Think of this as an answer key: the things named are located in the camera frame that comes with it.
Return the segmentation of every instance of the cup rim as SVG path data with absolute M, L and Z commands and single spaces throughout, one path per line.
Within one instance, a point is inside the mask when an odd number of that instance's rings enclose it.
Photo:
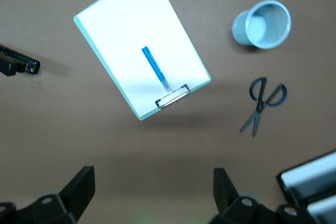
M 275 42 L 273 43 L 270 43 L 268 45 L 262 45 L 260 44 L 259 42 L 257 41 L 254 41 L 249 32 L 248 32 L 248 24 L 249 24 L 249 21 L 250 19 L 252 18 L 252 15 L 258 10 L 260 9 L 261 7 L 265 6 L 265 5 L 277 5 L 279 6 L 286 14 L 287 16 L 287 25 L 286 25 L 286 30 L 285 32 L 283 33 L 283 35 Z M 261 1 L 259 2 L 258 4 L 256 4 L 255 6 L 253 6 L 249 11 L 248 11 L 248 14 L 247 14 L 247 17 L 246 17 L 246 22 L 245 22 L 245 32 L 246 32 L 246 36 L 248 38 L 249 41 L 251 41 L 251 43 L 258 47 L 258 48 L 261 48 L 261 49 L 270 49 L 270 48 L 275 48 L 277 46 L 279 46 L 283 41 L 285 41 L 285 39 L 287 38 L 288 34 L 289 34 L 289 31 L 290 31 L 290 28 L 291 28 L 291 17 L 290 17 L 290 13 L 289 11 L 287 10 L 287 8 L 280 2 L 276 1 L 276 0 L 264 0 L 264 1 Z

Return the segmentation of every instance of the scissor blade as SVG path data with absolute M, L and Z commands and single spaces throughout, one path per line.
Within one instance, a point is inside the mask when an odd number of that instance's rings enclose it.
M 255 111 L 250 117 L 249 119 L 247 119 L 246 123 L 243 125 L 243 127 L 241 127 L 240 131 L 239 132 L 243 132 L 247 126 L 250 125 L 250 123 L 256 118 L 256 114 L 258 114 L 257 111 Z
M 259 121 L 260 121 L 260 112 L 256 112 L 255 115 L 255 120 L 254 120 L 254 125 L 253 125 L 253 132 L 252 136 L 255 137 L 257 134 L 258 126 L 259 126 Z

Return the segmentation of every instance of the black device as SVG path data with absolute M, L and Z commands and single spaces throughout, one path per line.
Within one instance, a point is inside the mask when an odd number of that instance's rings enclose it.
M 222 168 L 214 169 L 213 194 L 219 215 L 208 224 L 316 224 L 304 208 L 280 205 L 273 212 L 250 197 L 240 197 Z
M 14 76 L 16 72 L 37 74 L 41 63 L 21 52 L 0 44 L 0 72 L 6 76 Z
M 40 197 L 17 210 L 12 202 L 0 202 L 1 224 L 74 224 L 95 194 L 93 166 L 84 166 L 58 194 Z
M 306 208 L 319 224 L 336 223 L 336 150 L 277 175 L 287 202 Z

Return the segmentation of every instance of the black stapler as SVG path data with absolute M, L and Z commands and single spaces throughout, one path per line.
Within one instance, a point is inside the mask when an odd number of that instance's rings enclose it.
M 37 74 L 40 65 L 38 60 L 0 44 L 0 72 L 4 75 L 13 76 L 16 72 Z

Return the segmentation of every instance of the tabletop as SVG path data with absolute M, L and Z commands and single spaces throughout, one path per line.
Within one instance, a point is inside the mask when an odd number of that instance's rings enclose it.
M 275 210 L 276 175 L 335 149 L 336 0 L 277 0 L 292 28 L 280 46 L 239 45 L 231 25 L 263 0 L 170 0 L 212 77 L 139 121 L 73 17 L 96 0 L 0 0 L 0 43 L 41 62 L 35 76 L 0 76 L 0 202 L 18 208 L 93 165 L 96 194 L 79 223 L 207 223 L 213 169 Z M 250 84 L 267 77 L 286 101 L 263 111 Z

